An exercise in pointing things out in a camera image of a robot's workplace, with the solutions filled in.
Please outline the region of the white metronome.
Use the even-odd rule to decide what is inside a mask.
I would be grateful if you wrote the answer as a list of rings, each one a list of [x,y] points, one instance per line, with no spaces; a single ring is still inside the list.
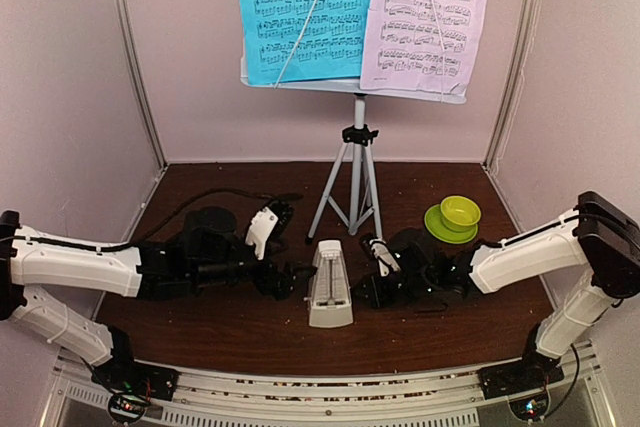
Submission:
[[[349,279],[342,244],[339,240],[323,240],[317,245],[306,297],[308,324],[312,328],[333,329],[354,322]]]

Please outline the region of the white perforated music stand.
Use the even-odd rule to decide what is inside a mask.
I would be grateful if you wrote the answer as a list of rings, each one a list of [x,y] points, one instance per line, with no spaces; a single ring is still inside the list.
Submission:
[[[374,219],[375,233],[382,234],[378,187],[371,151],[378,132],[369,129],[365,122],[368,95],[454,106],[462,105],[466,101],[466,89],[463,87],[455,87],[451,92],[393,88],[364,91],[360,88],[357,63],[327,56],[322,56],[319,60],[304,61],[301,66],[291,66],[284,54],[269,54],[265,62],[256,65],[250,62],[248,54],[243,54],[240,60],[240,80],[249,87],[346,93],[353,96],[354,122],[342,130],[340,148],[306,235],[306,243],[314,239],[326,207],[331,207],[336,212],[351,235],[356,234],[368,218]],[[344,212],[331,196],[331,192],[348,148],[352,149],[351,194],[349,211]]]

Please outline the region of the lilac sheet music page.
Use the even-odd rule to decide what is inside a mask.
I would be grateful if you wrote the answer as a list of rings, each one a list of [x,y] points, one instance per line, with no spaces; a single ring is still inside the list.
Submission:
[[[370,0],[359,84],[460,104],[487,0]]]

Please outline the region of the blue sheet music page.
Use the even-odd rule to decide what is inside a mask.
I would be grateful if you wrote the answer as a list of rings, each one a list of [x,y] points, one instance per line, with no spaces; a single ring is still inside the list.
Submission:
[[[252,86],[356,78],[370,0],[239,0]]]

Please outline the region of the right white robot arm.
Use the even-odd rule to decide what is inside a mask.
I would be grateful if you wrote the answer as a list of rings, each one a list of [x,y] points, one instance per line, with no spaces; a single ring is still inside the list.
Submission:
[[[494,293],[566,267],[584,271],[565,301],[530,331],[522,357],[481,369],[486,398],[542,389],[561,379],[561,357],[611,307],[639,293],[639,226],[594,191],[552,221],[508,239],[477,239],[475,225],[449,229],[434,205],[421,229],[384,241],[369,233],[360,245],[374,264],[351,289],[374,308],[404,298]]]

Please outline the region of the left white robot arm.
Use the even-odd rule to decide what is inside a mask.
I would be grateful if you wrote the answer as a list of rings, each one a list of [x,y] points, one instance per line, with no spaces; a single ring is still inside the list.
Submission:
[[[144,236],[110,244],[51,236],[21,224],[18,212],[7,210],[1,215],[1,317],[75,352],[106,389],[159,398],[156,374],[135,361],[124,331],[78,314],[45,286],[165,301],[250,282],[260,294],[284,300],[317,271],[300,263],[278,267],[273,260],[285,249],[280,236],[293,213],[287,199],[270,199],[238,235],[231,211],[205,207],[187,213],[181,231],[164,242]]]

